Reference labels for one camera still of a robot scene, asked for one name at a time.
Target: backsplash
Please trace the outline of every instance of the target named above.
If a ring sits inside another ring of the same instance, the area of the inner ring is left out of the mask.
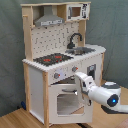
[[[33,58],[64,51],[70,43],[70,37],[79,31],[79,22],[64,23],[32,29]],[[73,38],[78,46],[78,36]]]

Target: stovetop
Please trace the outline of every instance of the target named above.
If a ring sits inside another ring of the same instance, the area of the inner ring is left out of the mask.
[[[64,61],[67,61],[69,59],[73,59],[73,57],[61,54],[61,53],[54,53],[51,55],[47,55],[47,56],[43,56],[40,58],[36,58],[34,59],[34,62],[40,63],[46,67],[57,64],[57,63],[61,63]]]

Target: microwave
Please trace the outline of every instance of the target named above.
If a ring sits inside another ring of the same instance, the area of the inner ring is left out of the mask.
[[[88,19],[90,4],[69,4],[67,5],[67,21]]]

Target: cabinet door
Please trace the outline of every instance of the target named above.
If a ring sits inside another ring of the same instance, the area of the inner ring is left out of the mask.
[[[67,21],[82,19],[82,4],[67,5]]]
[[[93,104],[78,101],[76,84],[57,84],[49,87],[49,122],[53,124],[92,122]]]

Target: oven door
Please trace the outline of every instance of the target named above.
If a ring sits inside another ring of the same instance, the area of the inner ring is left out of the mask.
[[[78,101],[76,84],[55,84],[49,87],[49,122],[52,124],[92,122],[93,104]]]

